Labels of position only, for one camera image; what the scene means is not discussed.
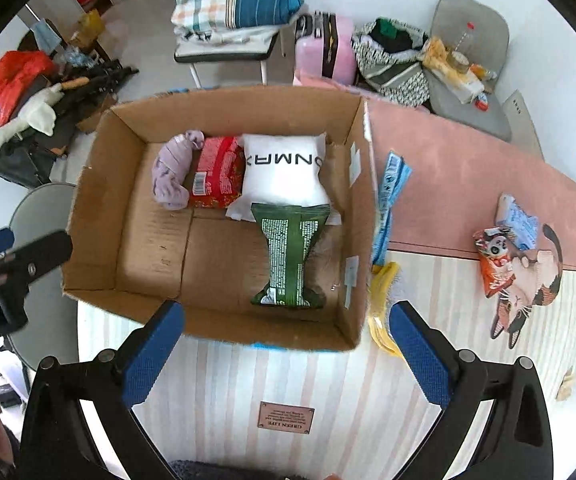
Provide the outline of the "white goose plush toy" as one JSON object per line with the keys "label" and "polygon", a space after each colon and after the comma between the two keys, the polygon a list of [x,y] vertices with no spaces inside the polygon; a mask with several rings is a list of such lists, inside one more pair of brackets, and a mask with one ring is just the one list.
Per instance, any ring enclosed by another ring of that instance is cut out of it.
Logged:
{"label": "white goose plush toy", "polygon": [[0,127],[0,149],[27,128],[52,136],[57,119],[54,106],[64,98],[64,92],[83,87],[89,82],[90,78],[80,77],[36,92],[23,104],[14,119]]}

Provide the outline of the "yellow plastic bag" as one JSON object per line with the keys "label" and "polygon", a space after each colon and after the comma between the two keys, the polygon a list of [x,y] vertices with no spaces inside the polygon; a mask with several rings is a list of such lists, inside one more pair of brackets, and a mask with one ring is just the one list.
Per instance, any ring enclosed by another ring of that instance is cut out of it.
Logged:
{"label": "yellow plastic bag", "polygon": [[430,37],[422,47],[422,65],[427,70],[435,70],[445,77],[456,75],[456,70],[448,62],[448,51],[439,37]]}

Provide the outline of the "green snack packet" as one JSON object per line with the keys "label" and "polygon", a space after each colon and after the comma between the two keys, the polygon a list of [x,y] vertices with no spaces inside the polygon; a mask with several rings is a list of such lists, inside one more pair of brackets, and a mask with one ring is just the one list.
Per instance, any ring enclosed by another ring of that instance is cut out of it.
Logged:
{"label": "green snack packet", "polygon": [[251,303],[292,310],[324,307],[325,295],[305,285],[305,263],[320,238],[330,206],[252,203],[251,212],[268,248],[268,281]]}

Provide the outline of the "white NMAX pouch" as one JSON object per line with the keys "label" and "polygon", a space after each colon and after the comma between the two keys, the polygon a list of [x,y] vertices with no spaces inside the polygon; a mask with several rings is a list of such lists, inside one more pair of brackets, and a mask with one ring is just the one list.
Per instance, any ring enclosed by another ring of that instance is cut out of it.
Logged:
{"label": "white NMAX pouch", "polygon": [[266,136],[244,133],[245,172],[241,194],[226,217],[254,222],[252,203],[311,207],[329,205],[328,226],[340,226],[341,214],[320,182],[326,159],[326,133],[318,136]]}

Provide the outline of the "red snack packet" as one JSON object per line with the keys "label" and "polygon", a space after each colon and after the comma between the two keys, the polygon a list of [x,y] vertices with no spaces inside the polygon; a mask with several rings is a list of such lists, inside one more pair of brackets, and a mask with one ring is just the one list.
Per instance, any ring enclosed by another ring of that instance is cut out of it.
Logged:
{"label": "red snack packet", "polygon": [[199,154],[189,203],[195,208],[227,208],[241,194],[244,173],[245,154],[238,137],[210,136]]}

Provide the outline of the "clear plastic bottle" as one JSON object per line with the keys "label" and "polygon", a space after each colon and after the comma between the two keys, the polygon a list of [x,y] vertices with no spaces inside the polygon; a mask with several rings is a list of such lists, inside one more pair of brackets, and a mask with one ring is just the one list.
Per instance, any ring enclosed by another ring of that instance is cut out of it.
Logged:
{"label": "clear plastic bottle", "polygon": [[474,46],[474,37],[476,36],[476,26],[473,22],[468,22],[463,33],[460,35],[453,51],[468,56],[471,48]]}

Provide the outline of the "purple cloth sock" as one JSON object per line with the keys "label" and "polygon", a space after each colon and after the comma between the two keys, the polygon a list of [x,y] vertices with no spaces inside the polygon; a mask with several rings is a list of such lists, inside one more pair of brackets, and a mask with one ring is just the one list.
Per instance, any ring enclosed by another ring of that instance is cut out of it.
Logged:
{"label": "purple cloth sock", "polygon": [[189,190],[184,181],[192,166],[194,153],[204,144],[200,130],[188,130],[174,136],[159,151],[151,168],[152,194],[158,204],[169,210],[184,209]]}

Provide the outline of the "white folding stool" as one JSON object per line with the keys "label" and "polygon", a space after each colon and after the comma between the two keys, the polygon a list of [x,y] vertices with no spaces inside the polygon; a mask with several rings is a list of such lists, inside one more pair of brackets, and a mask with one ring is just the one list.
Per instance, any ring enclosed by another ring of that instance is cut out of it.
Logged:
{"label": "white folding stool", "polygon": [[286,56],[285,35],[282,29],[269,40],[254,37],[246,38],[243,44],[194,44],[182,40],[177,44],[173,55],[177,64],[186,65],[197,89],[202,83],[197,66],[201,63],[257,62],[260,65],[261,84],[268,84],[267,60],[271,57],[276,44],[279,44],[282,56]]}

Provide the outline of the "tape roll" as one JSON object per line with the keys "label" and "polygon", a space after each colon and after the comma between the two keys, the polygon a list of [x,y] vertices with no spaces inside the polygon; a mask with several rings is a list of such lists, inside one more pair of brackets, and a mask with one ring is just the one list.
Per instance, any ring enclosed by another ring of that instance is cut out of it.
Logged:
{"label": "tape roll", "polygon": [[446,56],[446,62],[459,74],[466,74],[470,69],[470,62],[466,55],[459,51],[450,51]]}

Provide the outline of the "brown label tag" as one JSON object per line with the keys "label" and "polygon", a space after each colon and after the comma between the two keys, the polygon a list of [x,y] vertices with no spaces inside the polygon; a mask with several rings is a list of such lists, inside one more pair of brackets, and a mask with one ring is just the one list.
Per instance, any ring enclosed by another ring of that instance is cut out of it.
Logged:
{"label": "brown label tag", "polygon": [[309,434],[314,415],[314,408],[262,401],[256,426],[290,434]]}

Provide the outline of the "yellow silver mesh sponge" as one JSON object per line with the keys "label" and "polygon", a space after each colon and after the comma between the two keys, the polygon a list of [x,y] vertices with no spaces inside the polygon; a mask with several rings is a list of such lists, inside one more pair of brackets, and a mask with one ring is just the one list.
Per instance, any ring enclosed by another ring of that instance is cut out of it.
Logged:
{"label": "yellow silver mesh sponge", "polygon": [[394,290],[399,286],[401,267],[394,261],[383,266],[373,265],[373,276],[369,284],[367,323],[370,336],[377,347],[389,356],[402,358],[399,347],[389,333],[388,319]]}

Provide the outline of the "red plastic bag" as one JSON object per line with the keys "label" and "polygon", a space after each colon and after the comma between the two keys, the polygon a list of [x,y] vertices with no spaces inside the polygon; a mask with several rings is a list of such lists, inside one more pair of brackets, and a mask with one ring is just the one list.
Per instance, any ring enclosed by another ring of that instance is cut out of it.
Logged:
{"label": "red plastic bag", "polygon": [[39,76],[57,67],[43,51],[8,51],[0,58],[0,126],[5,125],[24,92]]}

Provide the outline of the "orange panda snack packet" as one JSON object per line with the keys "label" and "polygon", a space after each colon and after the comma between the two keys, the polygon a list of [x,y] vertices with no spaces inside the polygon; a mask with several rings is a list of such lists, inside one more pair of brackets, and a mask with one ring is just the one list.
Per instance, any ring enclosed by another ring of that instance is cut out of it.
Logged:
{"label": "orange panda snack packet", "polygon": [[512,270],[514,244],[506,230],[489,228],[474,233],[474,247],[478,252],[483,291],[486,298],[490,298],[515,281]]}

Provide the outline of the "blue striped packet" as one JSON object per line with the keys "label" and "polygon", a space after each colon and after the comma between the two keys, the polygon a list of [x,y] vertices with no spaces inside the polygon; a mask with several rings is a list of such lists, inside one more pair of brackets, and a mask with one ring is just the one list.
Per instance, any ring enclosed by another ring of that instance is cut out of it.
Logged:
{"label": "blue striped packet", "polygon": [[405,159],[390,151],[384,165],[384,175],[377,190],[376,228],[372,246],[372,265],[383,266],[393,223],[392,209],[403,192],[413,170]]}

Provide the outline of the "grey round chair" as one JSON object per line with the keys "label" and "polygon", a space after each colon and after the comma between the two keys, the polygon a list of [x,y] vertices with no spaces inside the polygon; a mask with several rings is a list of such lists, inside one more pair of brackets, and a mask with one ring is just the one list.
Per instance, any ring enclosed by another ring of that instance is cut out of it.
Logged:
{"label": "grey round chair", "polygon": [[[15,248],[20,248],[68,226],[75,186],[49,183],[34,188],[18,203],[9,227],[15,235]],[[62,272],[57,266],[48,270],[34,264],[34,281],[24,300],[28,322],[9,336],[11,348],[32,370],[46,356],[61,364],[79,359],[78,303],[62,292]]]}

